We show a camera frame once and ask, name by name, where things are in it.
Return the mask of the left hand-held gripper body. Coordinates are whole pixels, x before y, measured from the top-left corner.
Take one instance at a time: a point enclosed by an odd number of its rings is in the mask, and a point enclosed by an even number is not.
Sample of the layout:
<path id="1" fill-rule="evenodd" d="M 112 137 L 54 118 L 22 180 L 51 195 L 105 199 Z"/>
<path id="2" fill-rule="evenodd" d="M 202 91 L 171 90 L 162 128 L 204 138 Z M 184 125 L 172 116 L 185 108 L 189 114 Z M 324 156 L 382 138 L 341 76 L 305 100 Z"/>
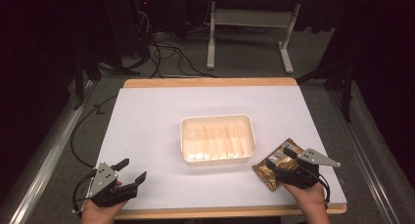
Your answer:
<path id="1" fill-rule="evenodd" d="M 116 184 L 117 173 L 118 171 L 112 170 L 112 165 L 107 165 L 104 161 L 100 162 L 87 193 L 87 199 L 99 207 L 111 207 L 134 199 L 138 187 L 132 187 L 131 184 L 119 187 Z"/>

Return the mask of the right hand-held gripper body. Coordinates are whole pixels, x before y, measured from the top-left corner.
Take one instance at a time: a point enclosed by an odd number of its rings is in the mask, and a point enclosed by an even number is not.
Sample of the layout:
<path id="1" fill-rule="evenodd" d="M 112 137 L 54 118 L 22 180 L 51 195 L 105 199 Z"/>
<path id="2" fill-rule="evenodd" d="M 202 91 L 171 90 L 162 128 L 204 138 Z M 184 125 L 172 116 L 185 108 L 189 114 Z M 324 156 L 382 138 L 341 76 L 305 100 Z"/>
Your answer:
<path id="1" fill-rule="evenodd" d="M 311 188 L 316 183 L 321 183 L 328 188 L 327 181 L 320 174 L 321 165 L 340 167 L 341 164 L 321 153 L 307 149 L 296 157 L 298 167 L 296 169 L 276 168 L 275 175 L 279 182 L 296 186 L 301 189 Z"/>

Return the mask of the gold foil packet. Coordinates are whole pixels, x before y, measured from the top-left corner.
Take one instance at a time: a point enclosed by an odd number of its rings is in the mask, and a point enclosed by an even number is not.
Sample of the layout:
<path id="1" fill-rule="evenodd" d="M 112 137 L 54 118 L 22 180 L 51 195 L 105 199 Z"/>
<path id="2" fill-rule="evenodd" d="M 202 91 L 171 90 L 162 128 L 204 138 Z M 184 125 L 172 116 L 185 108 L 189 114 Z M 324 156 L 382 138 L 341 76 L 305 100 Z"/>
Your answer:
<path id="1" fill-rule="evenodd" d="M 291 138 L 283 142 L 270 155 L 264 158 L 260 163 L 253 166 L 255 174 L 263 182 L 270 192 L 274 192 L 280 185 L 279 180 L 275 176 L 275 172 L 271 171 L 265 164 L 265 160 L 269 158 L 277 167 L 283 169 L 296 169 L 298 164 L 295 158 L 286 156 L 283 153 L 285 148 L 295 151 L 297 154 L 303 152 L 303 148 L 297 145 Z"/>

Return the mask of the white plastic tray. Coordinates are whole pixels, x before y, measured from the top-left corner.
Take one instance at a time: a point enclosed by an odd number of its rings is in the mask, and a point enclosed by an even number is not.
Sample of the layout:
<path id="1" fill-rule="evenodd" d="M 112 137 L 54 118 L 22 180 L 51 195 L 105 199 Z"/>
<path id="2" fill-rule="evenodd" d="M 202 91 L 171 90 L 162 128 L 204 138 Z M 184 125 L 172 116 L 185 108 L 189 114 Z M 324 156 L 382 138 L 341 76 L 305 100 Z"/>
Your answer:
<path id="1" fill-rule="evenodd" d="M 254 150 L 254 130 L 246 114 L 187 117 L 181 121 L 181 152 L 189 165 L 247 161 Z"/>

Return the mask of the person's right hand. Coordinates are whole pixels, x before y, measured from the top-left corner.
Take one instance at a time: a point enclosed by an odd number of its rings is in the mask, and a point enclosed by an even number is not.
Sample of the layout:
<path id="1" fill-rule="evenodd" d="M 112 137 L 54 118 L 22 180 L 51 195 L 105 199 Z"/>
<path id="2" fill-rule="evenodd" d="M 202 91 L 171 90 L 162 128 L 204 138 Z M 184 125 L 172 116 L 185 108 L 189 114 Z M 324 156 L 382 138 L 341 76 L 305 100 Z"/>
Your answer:
<path id="1" fill-rule="evenodd" d="M 316 183 L 306 189 L 285 183 L 282 186 L 294 197 L 307 224 L 331 224 L 321 184 Z"/>

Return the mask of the person's left hand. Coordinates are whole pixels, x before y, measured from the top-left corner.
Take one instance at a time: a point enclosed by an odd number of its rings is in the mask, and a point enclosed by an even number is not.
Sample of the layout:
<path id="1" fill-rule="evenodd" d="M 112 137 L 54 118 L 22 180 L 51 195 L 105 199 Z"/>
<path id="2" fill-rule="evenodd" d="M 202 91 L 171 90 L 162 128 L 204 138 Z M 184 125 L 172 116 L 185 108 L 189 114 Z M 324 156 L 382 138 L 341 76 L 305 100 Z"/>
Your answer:
<path id="1" fill-rule="evenodd" d="M 127 204 L 127 201 L 111 207 L 99 207 L 91 200 L 84 203 L 81 224 L 114 224 L 115 217 Z"/>

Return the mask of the white table mat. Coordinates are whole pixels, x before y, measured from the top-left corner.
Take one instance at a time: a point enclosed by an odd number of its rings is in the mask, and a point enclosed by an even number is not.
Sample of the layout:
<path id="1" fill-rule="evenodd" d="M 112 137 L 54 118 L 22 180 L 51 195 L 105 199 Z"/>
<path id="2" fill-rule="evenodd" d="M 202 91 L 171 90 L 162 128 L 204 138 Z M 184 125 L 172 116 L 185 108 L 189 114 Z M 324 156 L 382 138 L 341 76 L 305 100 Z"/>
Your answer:
<path id="1" fill-rule="evenodd" d="M 192 116 L 246 114 L 255 150 L 246 162 L 192 166 L 181 153 L 181 122 Z M 283 188 L 269 191 L 253 171 L 286 139 L 319 153 L 325 148 L 297 86 L 123 88 L 99 159 L 115 164 L 124 183 L 147 175 L 128 210 L 282 206 L 293 203 Z"/>

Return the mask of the black metal stand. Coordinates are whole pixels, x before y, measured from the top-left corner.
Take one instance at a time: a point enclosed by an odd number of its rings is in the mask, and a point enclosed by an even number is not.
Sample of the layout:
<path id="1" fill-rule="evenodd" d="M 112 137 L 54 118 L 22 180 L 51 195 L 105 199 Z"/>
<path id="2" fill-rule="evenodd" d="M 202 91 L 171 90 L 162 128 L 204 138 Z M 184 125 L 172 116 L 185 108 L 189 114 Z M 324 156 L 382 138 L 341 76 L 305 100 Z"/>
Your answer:
<path id="1" fill-rule="evenodd" d="M 110 61 L 100 54 L 90 51 L 78 51 L 75 58 L 74 65 L 74 86 L 75 86 L 75 105 L 74 108 L 79 110 L 85 101 L 85 86 L 83 83 L 83 73 L 89 76 L 90 80 L 100 80 L 101 73 L 99 72 L 99 63 L 104 63 L 113 69 L 124 73 L 133 74 L 133 71 L 123 67 L 120 64 Z"/>
<path id="2" fill-rule="evenodd" d="M 355 58 L 343 57 L 338 60 L 332 61 L 327 65 L 317 68 L 302 77 L 296 79 L 297 84 L 303 84 L 310 79 L 326 77 L 324 86 L 329 91 L 338 89 L 343 90 L 341 113 L 347 122 L 351 122 L 350 119 L 350 100 L 351 85 L 353 80 L 353 68 L 355 64 Z"/>

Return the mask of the dark computer tower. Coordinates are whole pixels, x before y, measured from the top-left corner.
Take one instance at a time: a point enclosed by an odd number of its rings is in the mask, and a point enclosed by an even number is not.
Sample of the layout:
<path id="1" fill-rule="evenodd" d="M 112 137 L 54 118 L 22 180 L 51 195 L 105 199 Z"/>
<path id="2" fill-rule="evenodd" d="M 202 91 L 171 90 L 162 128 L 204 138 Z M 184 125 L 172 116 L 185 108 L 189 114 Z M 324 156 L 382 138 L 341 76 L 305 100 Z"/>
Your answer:
<path id="1" fill-rule="evenodd" d="M 135 0 L 106 0 L 115 42 L 122 57 L 138 59 L 149 43 L 149 20 Z"/>

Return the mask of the aluminium rail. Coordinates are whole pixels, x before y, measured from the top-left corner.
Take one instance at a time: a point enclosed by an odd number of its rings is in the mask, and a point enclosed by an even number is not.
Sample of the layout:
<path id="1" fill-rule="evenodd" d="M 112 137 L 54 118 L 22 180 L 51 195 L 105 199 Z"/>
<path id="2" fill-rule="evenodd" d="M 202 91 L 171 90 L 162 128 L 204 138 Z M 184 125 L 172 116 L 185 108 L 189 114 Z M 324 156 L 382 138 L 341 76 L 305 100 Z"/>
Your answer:
<path id="1" fill-rule="evenodd" d="M 83 86 L 84 99 L 79 103 L 75 86 L 69 85 L 70 97 L 52 124 L 45 139 L 24 167 L 11 192 L 0 204 L 0 224 L 25 224 L 37 206 L 62 156 L 69 136 L 98 85 L 88 80 Z"/>
<path id="2" fill-rule="evenodd" d="M 353 154 L 356 157 L 357 164 L 360 168 L 360 171 L 362 172 L 371 196 L 373 197 L 379 211 L 381 212 L 381 216 L 383 217 L 386 224 L 400 224 L 400 221 L 398 220 L 398 217 L 392 207 L 382 182 L 376 175 L 373 166 L 371 165 L 360 141 L 357 138 L 354 129 L 352 128 L 351 123 L 346 120 L 338 95 L 333 91 L 328 91 L 327 94 L 331 103 L 334 105 L 337 115 L 341 119 L 348 139 L 351 141 Z"/>

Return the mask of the white metal desk frame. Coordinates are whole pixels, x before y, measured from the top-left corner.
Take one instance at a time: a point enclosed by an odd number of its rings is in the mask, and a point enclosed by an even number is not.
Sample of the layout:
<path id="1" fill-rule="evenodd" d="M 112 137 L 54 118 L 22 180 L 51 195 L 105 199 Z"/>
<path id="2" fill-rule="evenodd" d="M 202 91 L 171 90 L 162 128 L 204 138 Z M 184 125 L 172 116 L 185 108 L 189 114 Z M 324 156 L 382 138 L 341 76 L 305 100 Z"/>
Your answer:
<path id="1" fill-rule="evenodd" d="M 296 4 L 289 12 L 253 11 L 236 9 L 217 9 L 216 3 L 210 3 L 209 40 L 207 45 L 207 68 L 215 67 L 215 27 L 217 25 L 255 26 L 268 28 L 285 28 L 283 40 L 277 42 L 285 73 L 292 74 L 294 68 L 288 52 L 288 44 L 292 36 L 300 4 Z"/>

